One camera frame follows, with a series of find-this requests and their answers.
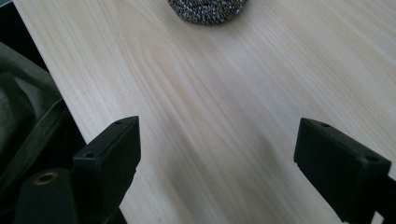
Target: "wood grain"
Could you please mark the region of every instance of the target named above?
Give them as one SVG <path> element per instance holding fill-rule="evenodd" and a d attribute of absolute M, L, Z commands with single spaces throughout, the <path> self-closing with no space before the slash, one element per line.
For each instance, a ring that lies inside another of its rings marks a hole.
<path fill-rule="evenodd" d="M 129 223 L 341 223 L 293 162 L 301 117 L 396 162 L 393 0 L 250 0 L 216 27 L 166 0 L 14 2 L 87 142 L 140 116 Z"/>

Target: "black plastic bracket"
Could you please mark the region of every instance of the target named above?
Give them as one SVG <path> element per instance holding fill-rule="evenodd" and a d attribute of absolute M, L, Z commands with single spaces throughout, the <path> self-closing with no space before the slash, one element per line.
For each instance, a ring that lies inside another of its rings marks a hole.
<path fill-rule="evenodd" d="M 21 187 L 14 223 L 126 223 L 119 206 L 140 162 L 139 119 L 108 126 L 73 158 Z"/>
<path fill-rule="evenodd" d="M 334 127 L 301 119 L 294 161 L 342 221 L 371 223 L 378 211 L 396 218 L 391 162 Z"/>

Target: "light wood surface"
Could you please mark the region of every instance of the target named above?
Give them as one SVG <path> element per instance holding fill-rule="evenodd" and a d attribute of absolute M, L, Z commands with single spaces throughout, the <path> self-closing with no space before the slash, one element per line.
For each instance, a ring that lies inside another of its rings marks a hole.
<path fill-rule="evenodd" d="M 396 162 L 396 2 L 14 0 L 84 138 L 140 116 L 129 223 L 341 223 L 293 162 L 301 117 Z"/>

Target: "gray fabric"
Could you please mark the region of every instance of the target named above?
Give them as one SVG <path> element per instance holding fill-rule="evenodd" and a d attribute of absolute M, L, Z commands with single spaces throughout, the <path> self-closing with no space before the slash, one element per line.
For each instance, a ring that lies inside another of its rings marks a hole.
<path fill-rule="evenodd" d="M 11 2 L 12 2 L 12 0 L 0 0 L 0 7 L 3 7 L 6 4 L 11 3 Z"/>
<path fill-rule="evenodd" d="M 69 119 L 50 74 L 0 43 L 0 202 Z"/>

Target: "speckled round object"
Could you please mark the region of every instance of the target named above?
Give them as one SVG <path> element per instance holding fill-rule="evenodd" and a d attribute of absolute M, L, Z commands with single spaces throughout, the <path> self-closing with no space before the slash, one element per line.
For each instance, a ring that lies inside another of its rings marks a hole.
<path fill-rule="evenodd" d="M 247 0 L 168 0 L 183 20 L 201 25 L 221 24 L 234 18 Z"/>

